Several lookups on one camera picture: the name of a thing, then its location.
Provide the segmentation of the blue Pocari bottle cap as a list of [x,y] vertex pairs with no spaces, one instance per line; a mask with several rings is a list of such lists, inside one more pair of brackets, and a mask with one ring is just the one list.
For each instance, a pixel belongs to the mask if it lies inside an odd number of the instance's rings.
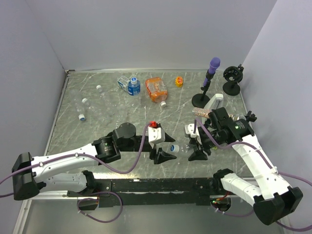
[[171,145],[170,151],[173,153],[178,153],[179,152],[179,146],[178,145]]

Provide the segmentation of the clear Pocari bottle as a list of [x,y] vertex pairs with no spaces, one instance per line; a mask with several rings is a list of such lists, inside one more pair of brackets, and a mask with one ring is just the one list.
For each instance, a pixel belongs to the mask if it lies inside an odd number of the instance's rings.
[[190,156],[191,149],[193,148],[191,145],[182,144],[182,145],[178,145],[178,146],[179,146],[179,152],[178,153],[173,153],[171,151],[170,151],[170,153],[175,155],[175,156]]

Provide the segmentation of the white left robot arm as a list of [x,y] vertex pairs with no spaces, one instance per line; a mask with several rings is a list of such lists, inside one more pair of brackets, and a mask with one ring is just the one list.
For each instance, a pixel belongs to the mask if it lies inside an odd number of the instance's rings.
[[97,189],[93,174],[84,171],[68,175],[67,171],[103,165],[117,172],[109,163],[119,160],[122,152],[138,155],[148,152],[154,164],[161,164],[175,159],[175,156],[157,148],[157,144],[174,141],[157,122],[147,124],[141,135],[137,135],[133,124],[126,122],[107,136],[71,151],[35,157],[29,152],[22,153],[12,168],[14,200],[27,200],[49,191],[71,191],[90,196]]

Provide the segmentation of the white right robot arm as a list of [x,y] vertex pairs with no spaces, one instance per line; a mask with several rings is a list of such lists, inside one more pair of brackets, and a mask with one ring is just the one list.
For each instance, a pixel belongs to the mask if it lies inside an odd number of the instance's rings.
[[239,119],[228,115],[224,107],[206,110],[195,107],[195,122],[185,126],[190,143],[195,145],[189,161],[207,160],[211,149],[234,149],[245,162],[257,185],[245,181],[230,169],[213,175],[213,189],[218,194],[233,193],[253,207],[258,219],[270,225],[293,213],[303,198],[298,187],[292,187],[266,156],[250,122],[251,112]]

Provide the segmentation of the clear bottle small white cap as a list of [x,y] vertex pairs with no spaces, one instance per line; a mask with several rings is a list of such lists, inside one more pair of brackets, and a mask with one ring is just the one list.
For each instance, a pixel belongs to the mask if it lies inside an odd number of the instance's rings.
[[83,98],[83,99],[82,99],[82,103],[84,104],[85,108],[87,109],[87,112],[88,112],[90,115],[92,115],[92,116],[94,116],[94,117],[97,117],[97,116],[98,116],[96,106],[93,105],[89,99]]

